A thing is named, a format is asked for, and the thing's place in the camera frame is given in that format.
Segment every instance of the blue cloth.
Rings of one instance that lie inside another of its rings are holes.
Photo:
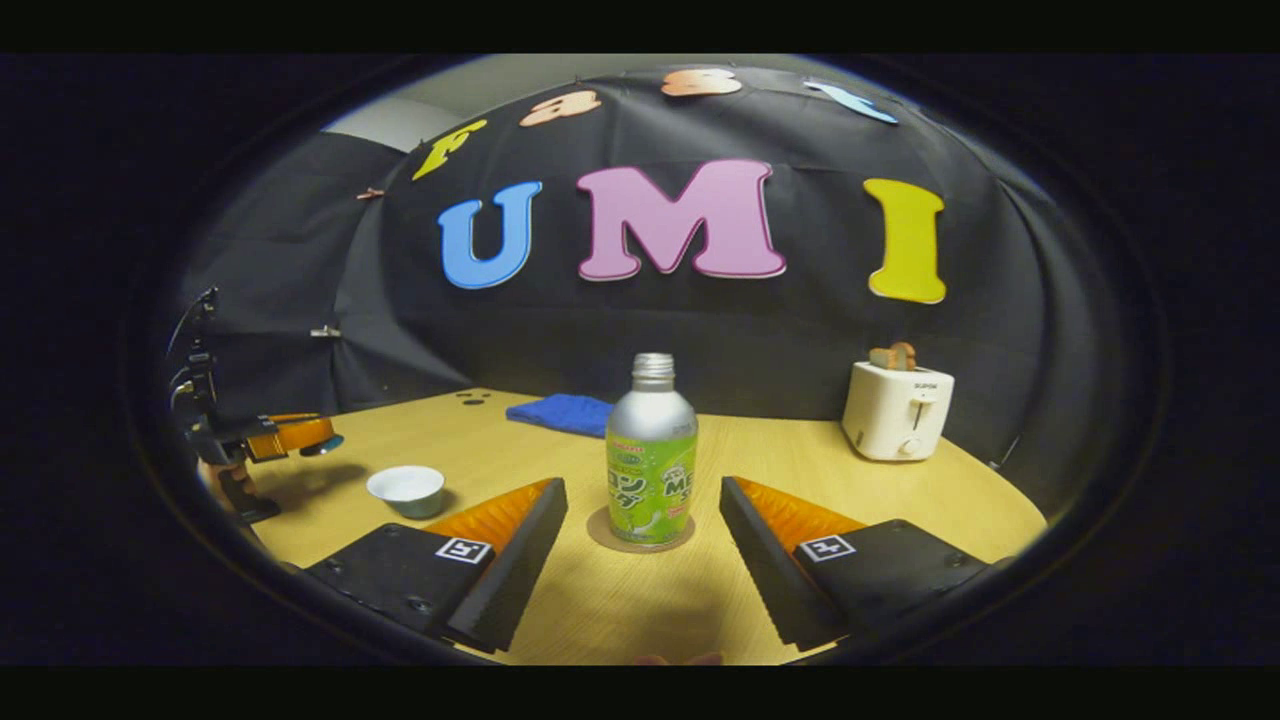
[[[604,437],[613,406],[582,395],[552,395],[507,409],[507,419],[580,436]]]

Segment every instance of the letter m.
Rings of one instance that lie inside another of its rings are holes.
[[[699,273],[718,278],[782,274],[787,261],[773,251],[764,214],[764,178],[772,172],[756,160],[704,163],[676,201],[636,168],[582,176],[577,187],[591,193],[591,256],[579,265],[579,274],[607,282],[639,273],[640,260],[627,252],[627,228],[658,272],[673,273],[703,224],[707,247],[694,258]]]

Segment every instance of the aluminum bottle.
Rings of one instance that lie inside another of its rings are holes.
[[[636,355],[631,378],[631,392],[614,405],[604,438],[609,520],[622,541],[668,544],[689,523],[698,416],[676,392],[671,355]]]

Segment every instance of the screw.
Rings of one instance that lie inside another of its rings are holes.
[[[431,614],[431,603],[417,597],[416,594],[406,597],[404,601],[408,602],[408,606],[412,607],[415,612],[421,612],[422,615]]]

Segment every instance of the wooden table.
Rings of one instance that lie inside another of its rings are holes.
[[[608,502],[604,441],[506,419],[507,407],[534,396],[468,392],[339,415],[334,429],[346,442],[335,451],[251,465],[260,495],[283,510],[253,529],[276,559],[306,568],[384,523],[421,528],[564,478],[568,512],[511,651],[485,655],[506,664],[626,665],[649,653],[681,662],[719,650],[730,665],[772,665],[826,650],[800,653],[778,639],[719,515],[723,475],[867,524],[902,518],[987,562],[1021,551],[1046,527],[1007,480],[945,439],[922,462],[874,462],[851,450],[836,421],[699,415],[696,530],[666,552],[618,552],[588,534],[588,519]],[[396,465],[444,473],[440,515],[406,520],[366,492],[372,473]]]

